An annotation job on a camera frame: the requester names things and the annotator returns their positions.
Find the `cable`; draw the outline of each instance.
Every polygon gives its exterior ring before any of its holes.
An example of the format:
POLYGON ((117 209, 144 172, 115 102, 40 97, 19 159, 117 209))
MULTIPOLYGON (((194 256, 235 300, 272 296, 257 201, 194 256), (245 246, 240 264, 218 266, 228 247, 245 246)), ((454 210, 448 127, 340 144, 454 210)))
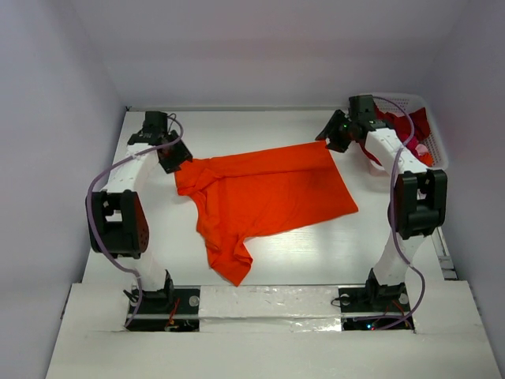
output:
POLYGON ((123 294, 125 294, 126 297, 129 298, 129 300, 131 302, 138 302, 139 301, 139 297, 138 296, 130 294, 127 290, 123 290, 123 294))
POLYGON ((179 302, 181 302, 180 298, 177 298, 174 304, 174 308, 170 312, 170 316, 168 317, 168 322, 165 325, 165 328, 168 328, 174 324, 174 315, 177 313, 177 308, 179 307, 179 302))
POLYGON ((403 310, 402 306, 400 306, 400 304, 399 304, 398 302, 396 302, 395 300, 393 300, 393 301, 392 301, 392 303, 393 303, 393 305, 394 305, 395 307, 397 307, 397 308, 400 310, 400 312, 402 312, 402 316, 405 316, 405 311, 403 310))
POLYGON ((386 317, 387 315, 387 312, 389 312, 389 306, 386 307, 386 310, 384 310, 384 314, 380 317, 378 317, 374 322, 372 322, 372 325, 374 325, 378 320, 380 320, 382 317, 386 317))
MULTIPOLYGON (((393 234, 393 242, 395 243, 395 248, 396 248, 396 251, 398 252, 398 255, 403 259, 405 264, 421 278, 421 293, 419 294, 419 299, 417 300, 416 305, 410 310, 410 312, 408 312, 407 315, 399 316, 399 319, 397 321, 394 321, 394 322, 390 323, 389 325, 385 325, 385 326, 382 326, 377 329, 377 330, 385 330, 385 329, 392 328, 392 327, 394 327, 404 321, 408 322, 408 318, 412 317, 413 313, 417 310, 417 308, 419 308, 419 305, 421 304, 423 297, 425 296, 426 280, 425 280, 425 276, 423 276, 422 272, 419 271, 417 268, 415 268, 412 265, 412 263, 410 263, 409 258, 407 258, 406 255, 402 252, 402 249, 400 248, 400 245, 398 243, 398 236, 397 236, 397 233, 395 230, 395 225, 396 225, 395 183, 396 183, 396 175, 398 172, 398 162, 400 160, 400 155, 402 154, 403 149, 409 144, 409 142, 413 138, 413 134, 414 134, 413 121, 412 121, 412 118, 410 118, 410 115, 407 112, 405 112, 403 110, 403 108, 401 108, 394 101, 391 101, 389 99, 385 99, 380 96, 373 96, 373 98, 377 99, 377 100, 385 101, 386 103, 389 103, 389 104, 395 106, 396 108, 398 108, 403 113, 403 115, 405 115, 406 119, 409 121, 409 124, 410 124, 410 135, 406 140, 403 141, 402 147, 399 148, 398 151, 396 152, 395 161, 393 162, 393 170, 391 172, 390 193, 389 193, 389 198, 390 198, 389 220, 391 221, 391 232, 393 234)), ((363 317, 358 317, 357 320, 369 320, 369 319, 363 318, 363 317)))
POLYGON ((105 244, 103 243, 102 239, 100 238, 100 234, 98 232, 98 229, 96 227, 95 223, 95 218, 93 217, 93 208, 92 208, 92 194, 93 194, 93 189, 96 186, 96 183, 100 181, 101 178, 103 178, 105 175, 109 174, 113 169, 121 166, 122 164, 125 164, 129 162, 130 160, 135 159, 136 156, 143 156, 144 154, 148 154, 149 152, 154 152, 155 150, 160 150, 161 148, 169 148, 170 146, 177 144, 181 139, 182 135, 184 134, 184 128, 182 127, 181 123, 177 121, 175 118, 171 118, 167 116, 172 122, 175 122, 179 128, 181 129, 181 135, 177 137, 175 140, 168 142, 167 144, 161 144, 159 146, 153 146, 151 148, 146 148, 145 150, 142 150, 141 152, 135 153, 134 155, 127 156, 126 158, 120 160, 117 163, 114 163, 112 166, 106 168, 102 172, 100 172, 96 178, 94 178, 91 182, 91 184, 88 187, 88 195, 86 196, 86 210, 88 212, 88 222, 89 222, 89 227, 92 230, 93 236, 95 237, 96 243, 99 246, 100 250, 102 251, 102 254, 105 255, 105 257, 119 270, 123 272, 127 272, 129 274, 133 274, 135 278, 137 279, 137 287, 139 290, 139 296, 137 299, 137 304, 135 305, 135 309, 132 312, 132 315, 130 318, 126 321, 125 323, 125 328, 128 327, 128 325, 132 322, 133 318, 137 315, 140 304, 142 303, 142 279, 140 278, 140 273, 135 269, 135 268, 126 268, 121 266, 112 256, 112 254, 109 253, 107 248, 105 247, 105 244))
POLYGON ((330 304, 332 304, 333 306, 336 306, 337 308, 340 308, 340 306, 335 304, 335 302, 339 302, 339 301, 340 301, 340 298, 334 298, 333 300, 331 300, 330 304))
MULTIPOLYGON (((390 315, 386 315, 386 314, 383 314, 382 316, 363 316, 363 317, 355 317, 353 318, 353 321, 366 321, 366 320, 374 320, 375 321, 378 321, 378 320, 383 320, 384 318, 398 318, 399 320, 403 318, 403 316, 397 316, 396 314, 390 314, 390 315)), ((405 320, 407 326, 411 329, 413 329, 413 326, 412 324, 410 324, 410 321, 408 320, 405 320)), ((389 325, 386 325, 387 328, 392 328, 392 325, 393 323, 389 324, 389 325)))
POLYGON ((177 118, 177 115, 174 112, 172 112, 166 118, 169 118, 170 120, 172 120, 172 122, 168 126, 168 131, 167 131, 170 134, 170 131, 172 130, 172 125, 174 124, 175 119, 177 118))

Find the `orange t-shirt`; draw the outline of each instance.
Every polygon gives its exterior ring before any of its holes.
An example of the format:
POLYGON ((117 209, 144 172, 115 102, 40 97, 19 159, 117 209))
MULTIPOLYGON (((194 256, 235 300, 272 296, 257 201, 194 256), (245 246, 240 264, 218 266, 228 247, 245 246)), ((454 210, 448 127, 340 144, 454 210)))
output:
POLYGON ((215 271, 238 286, 253 262, 245 238, 357 212, 324 146, 312 142, 181 165, 178 194, 198 208, 196 229, 215 271))

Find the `white platform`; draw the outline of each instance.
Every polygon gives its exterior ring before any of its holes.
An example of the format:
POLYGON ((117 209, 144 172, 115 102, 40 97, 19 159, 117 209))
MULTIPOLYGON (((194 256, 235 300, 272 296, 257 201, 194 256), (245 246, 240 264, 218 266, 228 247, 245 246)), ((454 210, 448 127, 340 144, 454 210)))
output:
MULTIPOLYGON (((330 111, 178 113, 196 158, 312 141, 330 116, 330 111)), ((126 115, 116 160, 143 118, 126 115)), ((244 285, 365 281, 388 236, 388 179, 368 174, 359 149, 333 156, 360 212, 250 239, 246 246, 254 262, 244 285)), ((468 285, 443 280, 430 238, 414 260, 427 278, 425 301, 414 318, 417 334, 336 332, 340 314, 329 305, 334 287, 306 287, 298 302, 288 287, 228 287, 208 267, 195 230, 196 207, 176 194, 172 175, 158 167, 140 199, 151 228, 150 248, 176 285, 226 287, 202 288, 201 316, 208 317, 202 332, 125 332, 121 289, 132 278, 91 253, 83 283, 74 285, 69 297, 48 378, 499 377, 468 285), (293 324, 294 318, 310 328, 293 324), (327 321, 333 328, 319 328, 327 321)), ((410 272, 406 285, 414 301, 419 279, 410 272)))
MULTIPOLYGON (((314 140, 332 111, 178 112, 184 141, 196 158, 253 152, 314 140)), ((129 137, 144 112, 129 112, 114 161, 125 154, 129 137)), ((254 260, 242 282, 250 284, 363 283, 379 260, 389 235, 388 178, 368 174, 367 161, 353 145, 345 154, 332 153, 360 211, 336 220, 246 242, 254 260)), ((208 267, 203 238, 196 232, 196 206, 176 193, 173 175, 157 167, 140 200, 151 229, 150 250, 176 285, 227 285, 208 267)), ((415 265, 430 280, 443 280, 431 240, 417 253, 415 265)), ((90 253, 84 283, 130 281, 101 254, 90 253)))

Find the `white wall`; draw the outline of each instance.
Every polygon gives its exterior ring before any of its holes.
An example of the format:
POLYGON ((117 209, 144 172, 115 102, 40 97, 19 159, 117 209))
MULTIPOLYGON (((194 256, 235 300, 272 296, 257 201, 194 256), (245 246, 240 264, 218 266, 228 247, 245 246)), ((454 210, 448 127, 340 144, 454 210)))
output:
POLYGON ((436 59, 423 93, 449 153, 443 231, 468 279, 505 373, 505 2, 472 0, 436 59))
POLYGON ((413 91, 467 3, 72 1, 133 106, 334 106, 413 91))
POLYGON ((88 255, 84 197, 124 107, 65 0, 0 11, 0 377, 45 377, 88 255))

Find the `plastic basket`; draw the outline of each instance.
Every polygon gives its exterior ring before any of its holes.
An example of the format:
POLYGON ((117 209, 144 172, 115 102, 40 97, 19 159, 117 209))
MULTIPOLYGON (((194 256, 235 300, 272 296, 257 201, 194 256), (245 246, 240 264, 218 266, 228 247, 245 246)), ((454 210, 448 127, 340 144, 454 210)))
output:
MULTIPOLYGON (((438 130, 438 125, 436 124, 435 117, 433 116, 432 110, 425 100, 417 95, 409 95, 407 93, 392 93, 392 92, 372 92, 374 96, 380 96, 384 99, 388 99, 397 103, 404 111, 412 113, 420 108, 426 108, 426 117, 428 118, 429 128, 431 133, 428 138, 420 141, 425 145, 430 154, 433 157, 433 167, 440 168, 443 170, 447 169, 449 161, 447 160, 447 154, 445 148, 442 144, 442 139, 440 138, 440 133, 438 130)), ((374 100, 377 107, 382 112, 391 112, 396 115, 402 115, 402 113, 392 104, 389 104, 383 100, 374 100)))

